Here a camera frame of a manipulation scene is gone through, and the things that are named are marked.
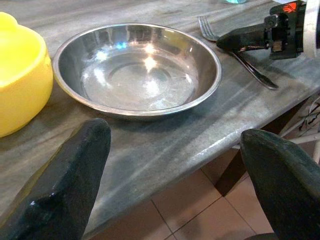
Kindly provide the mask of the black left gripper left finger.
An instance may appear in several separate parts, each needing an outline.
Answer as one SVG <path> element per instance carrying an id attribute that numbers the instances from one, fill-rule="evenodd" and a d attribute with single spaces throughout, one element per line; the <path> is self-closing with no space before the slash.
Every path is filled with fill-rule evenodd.
<path id="1" fill-rule="evenodd" d="M 111 128 L 104 119 L 83 122 L 1 215 L 1 239 L 80 240 L 110 148 Z"/>

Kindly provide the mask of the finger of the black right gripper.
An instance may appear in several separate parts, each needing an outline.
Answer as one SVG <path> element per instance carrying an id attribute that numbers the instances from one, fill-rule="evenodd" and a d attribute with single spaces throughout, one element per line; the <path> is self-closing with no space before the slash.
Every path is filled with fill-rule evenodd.
<path id="1" fill-rule="evenodd" d="M 234 29 L 218 38 L 219 48 L 264 48 L 268 27 L 264 23 Z"/>
<path id="2" fill-rule="evenodd" d="M 234 50 L 236 52 L 248 52 L 248 51 L 257 51 L 257 50 L 266 50 L 267 47 L 265 46 L 241 46 L 237 47 Z"/>

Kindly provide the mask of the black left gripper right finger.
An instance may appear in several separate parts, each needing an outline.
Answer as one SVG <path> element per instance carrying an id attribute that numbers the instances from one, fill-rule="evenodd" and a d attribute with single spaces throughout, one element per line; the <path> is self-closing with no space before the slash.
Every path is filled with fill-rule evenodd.
<path id="1" fill-rule="evenodd" d="M 320 166 L 298 145 L 261 129 L 240 137 L 257 199 L 279 240 L 320 238 Z"/>

